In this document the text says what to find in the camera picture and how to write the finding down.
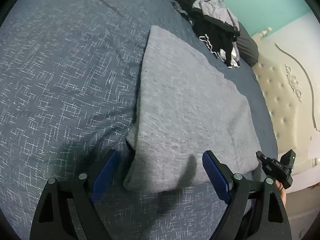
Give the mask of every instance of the bed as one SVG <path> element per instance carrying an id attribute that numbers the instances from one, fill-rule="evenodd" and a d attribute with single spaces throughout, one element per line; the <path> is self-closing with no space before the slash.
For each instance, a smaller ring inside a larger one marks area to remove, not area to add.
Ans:
<path id="1" fill-rule="evenodd" d="M 270 30 L 252 37 L 259 48 L 259 60 L 252 69 L 272 120 L 278 157 L 290 149 L 297 154 L 294 175 L 320 164 L 319 153 L 310 154 L 319 145 L 319 94 L 310 66 L 303 66 L 279 44 L 265 39 Z M 302 189 L 294 188 L 293 183 L 289 190 Z"/>
<path id="2" fill-rule="evenodd" d="M 281 144 L 256 71 L 242 59 L 239 69 L 226 68 L 171 1 L 18 0 L 8 14 L 0 29 L 0 208 L 21 239 L 29 237 L 47 179 L 67 179 L 109 148 L 121 152 L 122 164 L 96 209 L 113 239 L 210 238 L 226 207 L 211 184 L 145 194 L 122 187 L 152 25 L 197 49 L 236 85 L 262 152 L 277 157 Z"/>

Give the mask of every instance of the blue gripper pad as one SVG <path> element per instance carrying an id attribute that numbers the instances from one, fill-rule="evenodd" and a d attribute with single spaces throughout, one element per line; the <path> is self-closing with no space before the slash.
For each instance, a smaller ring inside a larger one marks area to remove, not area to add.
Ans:
<path id="1" fill-rule="evenodd" d="M 108 160 L 98 173 L 96 179 L 92 183 L 92 191 L 90 200 L 95 203 L 105 192 L 109 182 L 112 180 L 116 169 L 120 164 L 121 155 L 116 150 L 112 150 Z"/>
<path id="2" fill-rule="evenodd" d="M 218 198 L 229 205 L 231 202 L 231 197 L 229 194 L 228 183 L 207 152 L 204 152 L 202 155 L 202 165 L 212 183 L 212 186 L 214 187 L 214 190 L 218 195 Z"/>

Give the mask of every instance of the folded gray towel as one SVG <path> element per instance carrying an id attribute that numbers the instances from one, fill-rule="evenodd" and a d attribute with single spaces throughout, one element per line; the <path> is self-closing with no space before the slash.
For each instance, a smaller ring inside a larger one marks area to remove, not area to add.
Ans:
<path id="1" fill-rule="evenodd" d="M 202 166 L 206 150 L 233 172 L 258 166 L 260 145 L 246 97 L 202 53 L 158 26 L 150 31 L 137 122 L 127 140 L 136 150 L 124 181 L 128 190 L 209 182 Z"/>

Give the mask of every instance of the cream headboard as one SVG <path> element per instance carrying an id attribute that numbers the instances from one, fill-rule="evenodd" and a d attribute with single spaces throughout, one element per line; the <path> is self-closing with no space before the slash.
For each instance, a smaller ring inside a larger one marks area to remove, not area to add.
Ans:
<path id="1" fill-rule="evenodd" d="M 252 69 L 269 110 L 279 158 L 290 149 L 297 154 L 295 174 L 317 164 L 308 158 L 308 148 L 319 124 L 318 93 L 308 70 L 294 56 L 262 39 L 270 30 L 252 37 L 259 50 Z"/>

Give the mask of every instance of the headboard finial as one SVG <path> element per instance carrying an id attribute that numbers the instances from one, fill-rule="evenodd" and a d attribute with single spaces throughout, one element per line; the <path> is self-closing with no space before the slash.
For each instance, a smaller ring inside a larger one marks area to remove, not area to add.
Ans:
<path id="1" fill-rule="evenodd" d="M 262 35 L 262 37 L 265 37 L 269 32 L 271 32 L 272 31 L 272 29 L 269 27 L 269 28 L 267 28 L 267 29 L 265 29 L 265 30 L 263 30 L 262 32 L 261 32 L 261 35 Z"/>

